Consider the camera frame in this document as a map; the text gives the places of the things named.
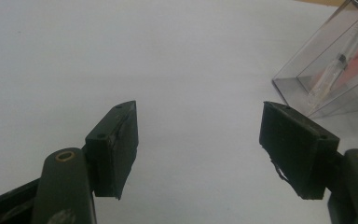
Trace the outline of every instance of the white surface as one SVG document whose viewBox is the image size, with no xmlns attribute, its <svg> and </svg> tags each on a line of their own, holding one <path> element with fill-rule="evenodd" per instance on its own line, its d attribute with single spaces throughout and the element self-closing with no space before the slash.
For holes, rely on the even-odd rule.
<svg viewBox="0 0 358 224">
<path fill-rule="evenodd" d="M 0 1 L 0 194 L 38 178 L 55 150 L 82 147 L 110 107 L 136 100 L 137 160 L 121 201 L 95 199 L 98 223 L 329 223 L 329 194 L 298 198 L 258 135 L 262 102 L 281 101 L 270 80 L 334 10 Z"/>
</svg>

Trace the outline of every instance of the clear plastic box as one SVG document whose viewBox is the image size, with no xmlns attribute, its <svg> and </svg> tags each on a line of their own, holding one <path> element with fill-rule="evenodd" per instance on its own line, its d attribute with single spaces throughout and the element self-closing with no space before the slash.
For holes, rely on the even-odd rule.
<svg viewBox="0 0 358 224">
<path fill-rule="evenodd" d="M 309 92 L 327 65 L 356 32 L 358 1 L 346 1 L 272 79 L 286 104 L 310 118 L 358 111 L 358 49 L 323 101 L 312 107 Z"/>
</svg>

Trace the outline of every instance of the white background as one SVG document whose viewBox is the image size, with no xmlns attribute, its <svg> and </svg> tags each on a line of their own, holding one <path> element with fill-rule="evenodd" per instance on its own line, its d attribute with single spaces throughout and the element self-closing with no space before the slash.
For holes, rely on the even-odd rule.
<svg viewBox="0 0 358 224">
<path fill-rule="evenodd" d="M 140 143 L 98 223 L 329 223 L 258 144 L 272 77 L 335 7 L 292 0 L 0 1 L 0 194 L 136 100 Z M 358 119 L 319 120 L 358 147 Z"/>
</svg>

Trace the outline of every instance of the transparent acrylic case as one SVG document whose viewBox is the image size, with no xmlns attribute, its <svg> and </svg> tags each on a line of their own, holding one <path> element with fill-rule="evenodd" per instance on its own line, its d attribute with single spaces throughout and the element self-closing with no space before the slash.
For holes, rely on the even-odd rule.
<svg viewBox="0 0 358 224">
<path fill-rule="evenodd" d="M 346 1 L 272 79 L 288 105 L 311 118 L 358 111 L 358 48 L 321 103 L 309 103 L 310 90 L 355 35 L 357 22 L 358 1 Z"/>
</svg>

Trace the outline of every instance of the screw hole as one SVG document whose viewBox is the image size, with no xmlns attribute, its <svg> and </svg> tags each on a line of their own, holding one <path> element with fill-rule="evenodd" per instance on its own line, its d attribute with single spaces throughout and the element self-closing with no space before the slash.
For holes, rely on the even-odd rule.
<svg viewBox="0 0 358 224">
<path fill-rule="evenodd" d="M 57 156 L 56 156 L 56 161 L 69 161 L 71 159 L 73 159 L 75 156 L 75 153 L 73 151 L 64 151 L 64 152 L 61 152 L 59 153 Z"/>
</svg>

